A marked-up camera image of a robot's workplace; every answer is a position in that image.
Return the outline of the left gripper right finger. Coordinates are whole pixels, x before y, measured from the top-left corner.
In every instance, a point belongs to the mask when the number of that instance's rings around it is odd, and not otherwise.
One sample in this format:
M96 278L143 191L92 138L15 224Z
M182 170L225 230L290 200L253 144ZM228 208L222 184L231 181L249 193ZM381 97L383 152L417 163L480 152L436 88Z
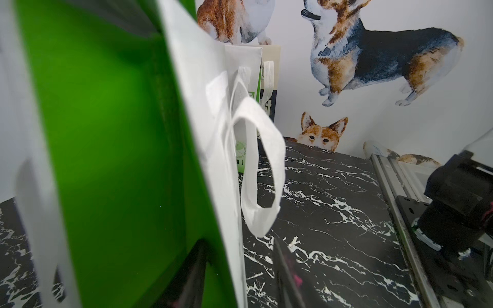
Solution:
M273 271L278 307L305 307L300 290L303 280L295 270L295 260L287 246L277 238L273 242Z

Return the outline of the green white takeout bag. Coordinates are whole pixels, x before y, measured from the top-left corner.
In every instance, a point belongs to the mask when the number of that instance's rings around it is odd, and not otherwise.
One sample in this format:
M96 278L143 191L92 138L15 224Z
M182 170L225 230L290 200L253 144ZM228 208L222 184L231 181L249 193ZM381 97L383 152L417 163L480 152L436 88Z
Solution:
M243 229L276 220L286 145L241 79L241 45L199 17L194 1L1 2L44 307L152 307L200 239L201 307L247 306Z

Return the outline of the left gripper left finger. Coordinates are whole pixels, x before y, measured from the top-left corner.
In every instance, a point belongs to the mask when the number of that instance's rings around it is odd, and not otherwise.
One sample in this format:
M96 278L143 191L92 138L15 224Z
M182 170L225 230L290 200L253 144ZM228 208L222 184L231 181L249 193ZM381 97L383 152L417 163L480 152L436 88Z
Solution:
M178 272L152 307L201 308L204 296L208 245L198 240Z

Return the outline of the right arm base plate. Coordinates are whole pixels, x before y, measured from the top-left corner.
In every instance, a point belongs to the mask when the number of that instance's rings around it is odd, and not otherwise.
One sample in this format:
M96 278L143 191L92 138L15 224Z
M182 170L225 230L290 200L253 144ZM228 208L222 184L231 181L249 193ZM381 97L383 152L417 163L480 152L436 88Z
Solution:
M477 264L480 257L476 253L460 259L445 256L430 248L418 237L413 226L424 213L427 204L398 196L396 204L409 233L411 247L421 262L420 270L427 278L425 287L430 287L437 299L450 305L462 304L464 307L492 307L492 289L480 276Z

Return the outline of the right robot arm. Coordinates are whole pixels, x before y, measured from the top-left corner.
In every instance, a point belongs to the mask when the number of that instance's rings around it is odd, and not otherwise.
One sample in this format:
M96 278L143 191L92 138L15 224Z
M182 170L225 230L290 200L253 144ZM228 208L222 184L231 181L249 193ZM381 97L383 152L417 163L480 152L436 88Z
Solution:
M424 194L431 204L413 222L417 239L437 252L467 255L492 235L492 167L475 161L470 147L430 175Z

